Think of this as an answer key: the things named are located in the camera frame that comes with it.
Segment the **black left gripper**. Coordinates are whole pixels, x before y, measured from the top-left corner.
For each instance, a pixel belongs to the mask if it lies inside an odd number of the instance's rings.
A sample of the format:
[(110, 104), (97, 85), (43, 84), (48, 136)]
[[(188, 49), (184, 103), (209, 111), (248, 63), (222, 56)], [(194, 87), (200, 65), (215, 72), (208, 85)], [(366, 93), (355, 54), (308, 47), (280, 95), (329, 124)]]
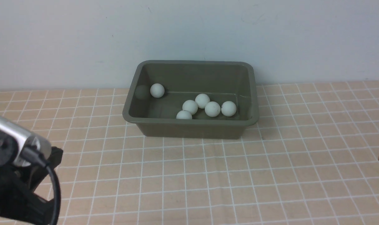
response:
[[(61, 164), (64, 150), (52, 147), (45, 165), (55, 169)], [(41, 165), (26, 168), (0, 167), (0, 217), (33, 225), (55, 225), (55, 200), (46, 200), (35, 193), (48, 175)]]

